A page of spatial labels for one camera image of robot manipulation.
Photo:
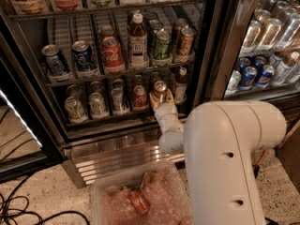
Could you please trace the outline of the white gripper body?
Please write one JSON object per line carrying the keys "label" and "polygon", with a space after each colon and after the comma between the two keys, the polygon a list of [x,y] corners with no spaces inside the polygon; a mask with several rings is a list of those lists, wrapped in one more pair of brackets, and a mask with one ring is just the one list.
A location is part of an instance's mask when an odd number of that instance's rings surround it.
{"label": "white gripper body", "polygon": [[176,106],[171,102],[159,104],[155,117],[162,133],[184,131],[185,126],[180,122]]}

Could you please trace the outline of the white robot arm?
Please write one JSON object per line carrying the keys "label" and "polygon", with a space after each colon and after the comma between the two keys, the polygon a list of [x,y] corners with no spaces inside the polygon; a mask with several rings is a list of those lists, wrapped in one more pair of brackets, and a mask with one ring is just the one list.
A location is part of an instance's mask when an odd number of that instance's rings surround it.
{"label": "white robot arm", "polygon": [[251,154],[284,139],[282,112],[263,101],[210,101],[181,122],[173,101],[151,105],[160,150],[184,150],[194,225],[266,225]]}

